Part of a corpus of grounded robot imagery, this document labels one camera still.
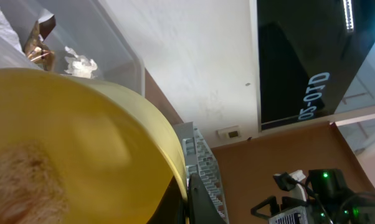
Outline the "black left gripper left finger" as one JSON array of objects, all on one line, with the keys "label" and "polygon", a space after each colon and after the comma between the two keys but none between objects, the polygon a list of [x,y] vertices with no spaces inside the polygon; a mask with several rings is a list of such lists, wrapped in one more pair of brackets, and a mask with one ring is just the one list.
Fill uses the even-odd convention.
[{"label": "black left gripper left finger", "polygon": [[184,201],[173,177],[147,224],[185,224]]}]

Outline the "yellow bowl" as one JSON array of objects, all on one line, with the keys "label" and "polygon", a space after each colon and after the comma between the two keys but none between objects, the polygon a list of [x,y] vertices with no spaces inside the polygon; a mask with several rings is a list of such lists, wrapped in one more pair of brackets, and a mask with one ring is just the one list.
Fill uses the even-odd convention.
[{"label": "yellow bowl", "polygon": [[28,68],[0,69],[0,149],[39,144],[62,179],[62,223],[147,223],[175,177],[187,183],[164,115],[123,86]]}]

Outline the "gold snack wrapper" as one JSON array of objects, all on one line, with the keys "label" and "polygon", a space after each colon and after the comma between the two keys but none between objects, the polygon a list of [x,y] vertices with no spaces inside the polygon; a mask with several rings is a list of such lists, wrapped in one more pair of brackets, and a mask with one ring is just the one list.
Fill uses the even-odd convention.
[{"label": "gold snack wrapper", "polygon": [[42,16],[35,22],[23,49],[25,56],[45,71],[52,71],[55,65],[55,52],[44,43],[55,26],[53,14]]}]

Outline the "white napkin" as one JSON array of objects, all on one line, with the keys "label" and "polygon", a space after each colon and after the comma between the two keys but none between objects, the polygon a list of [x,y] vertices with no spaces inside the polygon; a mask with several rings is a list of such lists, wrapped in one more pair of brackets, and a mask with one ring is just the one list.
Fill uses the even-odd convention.
[{"label": "white napkin", "polygon": [[22,53],[19,36],[16,31],[11,27],[9,21],[6,19],[0,8],[0,37],[8,44],[13,46],[16,50]]}]

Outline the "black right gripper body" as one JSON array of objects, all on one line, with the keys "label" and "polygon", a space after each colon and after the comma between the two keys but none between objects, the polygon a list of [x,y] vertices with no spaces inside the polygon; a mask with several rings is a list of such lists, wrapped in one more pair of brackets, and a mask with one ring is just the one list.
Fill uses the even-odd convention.
[{"label": "black right gripper body", "polygon": [[302,180],[306,202],[270,196],[250,209],[269,224],[375,224],[375,194],[352,191],[339,169],[309,170]]}]

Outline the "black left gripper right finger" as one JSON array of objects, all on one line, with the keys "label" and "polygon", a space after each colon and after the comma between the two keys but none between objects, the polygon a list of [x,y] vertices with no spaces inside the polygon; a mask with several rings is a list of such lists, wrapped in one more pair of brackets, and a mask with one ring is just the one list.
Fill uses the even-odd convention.
[{"label": "black left gripper right finger", "polygon": [[189,176],[187,202],[190,224],[226,224],[198,174]]}]

